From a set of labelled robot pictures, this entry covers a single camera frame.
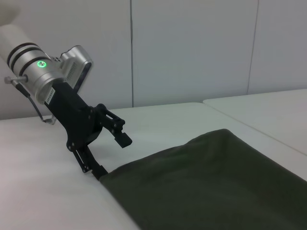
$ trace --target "metal cylinder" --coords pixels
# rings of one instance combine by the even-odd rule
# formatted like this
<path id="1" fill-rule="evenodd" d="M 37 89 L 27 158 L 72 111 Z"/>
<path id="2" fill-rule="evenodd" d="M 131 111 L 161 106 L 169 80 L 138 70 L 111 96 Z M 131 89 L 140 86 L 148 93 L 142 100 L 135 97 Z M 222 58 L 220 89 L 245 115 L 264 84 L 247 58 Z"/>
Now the metal cylinder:
<path id="1" fill-rule="evenodd" d="M 64 81 L 49 56 L 15 25 L 0 27 L 0 57 L 16 76 L 27 75 L 23 85 L 41 104 L 52 84 Z"/>

